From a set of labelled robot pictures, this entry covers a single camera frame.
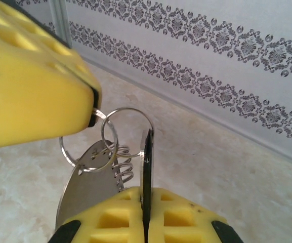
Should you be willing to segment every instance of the beige floor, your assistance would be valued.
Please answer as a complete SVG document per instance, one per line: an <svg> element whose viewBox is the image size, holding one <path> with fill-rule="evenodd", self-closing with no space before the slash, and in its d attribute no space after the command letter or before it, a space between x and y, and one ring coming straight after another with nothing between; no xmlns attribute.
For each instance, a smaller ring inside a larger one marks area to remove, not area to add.
<svg viewBox="0 0 292 243"><path fill-rule="evenodd" d="M292 164L260 146L171 105L98 68L103 112L132 106L154 121L155 180L226 217L245 243L292 242ZM121 144L137 152L147 122L137 113L114 116ZM81 155L99 140L100 124L65 138ZM129 183L139 184L136 175ZM47 242L71 172L58 139L0 148L0 242Z"/></svg>

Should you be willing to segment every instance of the metal key ring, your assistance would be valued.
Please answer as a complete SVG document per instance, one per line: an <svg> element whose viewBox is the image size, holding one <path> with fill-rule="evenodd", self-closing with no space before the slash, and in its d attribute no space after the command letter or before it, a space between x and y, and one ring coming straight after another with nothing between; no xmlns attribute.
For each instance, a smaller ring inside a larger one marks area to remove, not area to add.
<svg viewBox="0 0 292 243"><path fill-rule="evenodd" d="M98 109L93 109L93 114L98 116L101 119L107 119L107 124L109 125L112 133L113 133L113 137L114 137L114 143L112 145L108 145L107 142L105 141L105 139L102 139L104 144L107 147L111 147L110 151L111 151L111 157L109 159L109 161L101 166L101 167L86 167L84 169L82 169L83 172L99 172L101 170L103 170L104 168L106 168L109 164L113 164L113 162L116 159L117 156L117 151L119 148L119 141L118 141L118 136L117 136L117 132L116 129L114 128L113 124L111 123L111 121L107 118L107 116L102 113L100 110ZM59 138L59 144L60 144L60 148L61 148L61 152L63 153L64 157L66 158L66 160L73 166L75 167L77 165L77 160L73 159L73 157L69 154L69 152L65 149L64 147L64 142L63 142L63 137Z"/></svg>
<svg viewBox="0 0 292 243"><path fill-rule="evenodd" d="M150 123L150 126L151 126L151 129L152 131L154 131L154 125L151 121L151 119L145 114L143 113L142 111L138 110L138 109L135 109L135 108L132 108L132 107L122 107L122 108L118 108L114 111L112 111L111 113L109 113L105 119L103 119L103 122L102 122L102 125L101 125L101 137L102 137L102 140L103 142L105 143L105 136L104 136L104 128L105 128L105 124L109 121L110 117L112 115L114 115L115 113L118 113L119 111L123 111L123 110L134 110L134 111L137 111L139 112L140 114L142 114L144 117L147 118L147 120L149 121ZM105 143L105 146L107 147L107 149L109 149L112 153L114 151L112 151L112 148L107 144ZM122 158L134 158L134 157L138 157L142 154L142 151L140 151L139 153L136 153L136 154L133 154L133 155L125 155L125 154L120 154L120 155L117 155L118 157L122 157Z"/></svg>

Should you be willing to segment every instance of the yellow plastic holder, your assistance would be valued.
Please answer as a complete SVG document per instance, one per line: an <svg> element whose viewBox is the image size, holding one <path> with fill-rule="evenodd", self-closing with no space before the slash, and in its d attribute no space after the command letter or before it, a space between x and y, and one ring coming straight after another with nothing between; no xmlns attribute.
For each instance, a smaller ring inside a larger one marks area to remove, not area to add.
<svg viewBox="0 0 292 243"><path fill-rule="evenodd" d="M67 219L49 243L145 243L140 188ZM148 243L242 243L224 217L162 188L153 189Z"/></svg>
<svg viewBox="0 0 292 243"><path fill-rule="evenodd" d="M75 51L0 1L0 147L92 127L101 86Z"/></svg>

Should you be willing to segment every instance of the spring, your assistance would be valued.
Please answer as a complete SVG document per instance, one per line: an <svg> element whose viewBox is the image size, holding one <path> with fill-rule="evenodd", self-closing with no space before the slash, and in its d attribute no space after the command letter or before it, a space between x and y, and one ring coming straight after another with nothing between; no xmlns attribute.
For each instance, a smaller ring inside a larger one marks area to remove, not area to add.
<svg viewBox="0 0 292 243"><path fill-rule="evenodd" d="M107 151L108 149L104 148L100 153L105 153ZM118 157L120 157L120 155L131 155L130 148L126 145L119 145L116 154L118 155ZM118 178L116 185L119 188L119 192L126 190L127 187L125 187L124 184L130 181L134 177L134 172L132 171L134 166L131 163L131 160L132 158L127 158L125 161L120 162L120 163L116 160L112 165L113 170L119 168L119 172L116 172L114 174L114 177Z"/></svg>

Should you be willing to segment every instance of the wallpaper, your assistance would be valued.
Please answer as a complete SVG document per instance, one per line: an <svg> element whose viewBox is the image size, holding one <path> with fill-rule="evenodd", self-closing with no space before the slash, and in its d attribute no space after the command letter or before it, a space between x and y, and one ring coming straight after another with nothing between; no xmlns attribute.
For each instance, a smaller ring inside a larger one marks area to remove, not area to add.
<svg viewBox="0 0 292 243"><path fill-rule="evenodd" d="M292 1L66 0L66 9L88 61L292 161Z"/></svg>
<svg viewBox="0 0 292 243"><path fill-rule="evenodd" d="M44 26L56 33L53 11L48 0L16 0L16 3L39 20Z"/></svg>

